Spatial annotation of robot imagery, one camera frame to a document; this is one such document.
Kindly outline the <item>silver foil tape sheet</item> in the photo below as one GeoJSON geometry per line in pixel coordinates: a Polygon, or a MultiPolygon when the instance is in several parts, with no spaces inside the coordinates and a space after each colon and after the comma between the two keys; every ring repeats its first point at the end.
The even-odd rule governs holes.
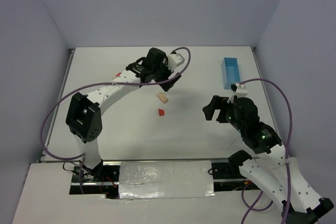
{"type": "Polygon", "coordinates": [[[212,197],[210,161],[123,162],[119,174],[120,199],[212,197]]]}

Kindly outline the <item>red wedge block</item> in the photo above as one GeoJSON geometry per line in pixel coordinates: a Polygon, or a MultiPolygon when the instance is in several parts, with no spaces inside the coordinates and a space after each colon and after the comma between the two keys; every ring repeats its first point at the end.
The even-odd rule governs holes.
{"type": "Polygon", "coordinates": [[[164,116],[165,112],[163,109],[158,109],[159,116],[164,116]]]}

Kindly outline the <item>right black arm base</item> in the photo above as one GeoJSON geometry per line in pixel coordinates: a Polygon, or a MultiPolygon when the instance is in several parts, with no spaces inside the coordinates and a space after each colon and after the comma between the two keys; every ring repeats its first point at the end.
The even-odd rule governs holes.
{"type": "Polygon", "coordinates": [[[211,163],[211,168],[207,172],[213,178],[215,192],[241,191],[248,184],[251,184],[250,189],[258,188],[243,177],[229,162],[211,163]]]}

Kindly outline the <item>blue plastic box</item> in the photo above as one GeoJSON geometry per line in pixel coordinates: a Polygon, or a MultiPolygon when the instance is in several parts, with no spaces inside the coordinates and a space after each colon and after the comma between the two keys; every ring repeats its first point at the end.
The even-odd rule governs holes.
{"type": "Polygon", "coordinates": [[[238,61],[236,58],[225,57],[222,61],[221,69],[224,89],[230,90],[232,84],[240,82],[238,61]]]}

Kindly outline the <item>natural wood block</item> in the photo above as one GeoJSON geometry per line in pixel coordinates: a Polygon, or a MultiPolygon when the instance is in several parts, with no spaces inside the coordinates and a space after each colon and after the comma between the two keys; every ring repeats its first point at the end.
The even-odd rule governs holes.
{"type": "Polygon", "coordinates": [[[167,103],[168,101],[168,98],[164,93],[158,93],[157,97],[162,103],[167,103]]]}

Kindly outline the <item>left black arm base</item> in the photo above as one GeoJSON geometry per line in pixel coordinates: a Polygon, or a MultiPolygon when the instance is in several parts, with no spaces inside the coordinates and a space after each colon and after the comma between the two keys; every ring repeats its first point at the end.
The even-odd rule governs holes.
{"type": "Polygon", "coordinates": [[[70,195],[105,195],[108,199],[119,198],[120,165],[104,164],[98,176],[90,175],[80,166],[80,162],[62,164],[62,169],[71,174],[70,195]]]}

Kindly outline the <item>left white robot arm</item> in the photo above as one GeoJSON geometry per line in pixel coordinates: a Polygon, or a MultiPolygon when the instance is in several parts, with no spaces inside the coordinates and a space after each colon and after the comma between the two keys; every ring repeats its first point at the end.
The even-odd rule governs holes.
{"type": "Polygon", "coordinates": [[[142,83],[155,81],[164,91],[168,91],[175,83],[169,77],[184,61],[183,56],[176,52],[168,55],[160,49],[151,48],[145,57],[129,64],[118,74],[111,85],[87,94],[77,92],[72,96],[66,124],[84,154],[83,168],[90,176],[100,177],[103,171],[98,147],[103,114],[121,98],[139,89],[142,83]]]}

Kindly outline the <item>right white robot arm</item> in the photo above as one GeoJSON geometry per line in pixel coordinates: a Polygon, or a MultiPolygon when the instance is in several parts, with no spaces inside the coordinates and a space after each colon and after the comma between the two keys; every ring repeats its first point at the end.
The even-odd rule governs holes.
{"type": "Polygon", "coordinates": [[[231,170],[260,188],[281,210],[285,223],[316,223],[333,209],[333,202],[320,196],[302,176],[296,159],[286,157],[284,143],[271,126],[260,121],[251,99],[230,101],[215,95],[202,109],[206,120],[212,120],[216,110],[216,121],[234,127],[259,158],[256,161],[246,151],[238,151],[228,158],[231,170]]]}

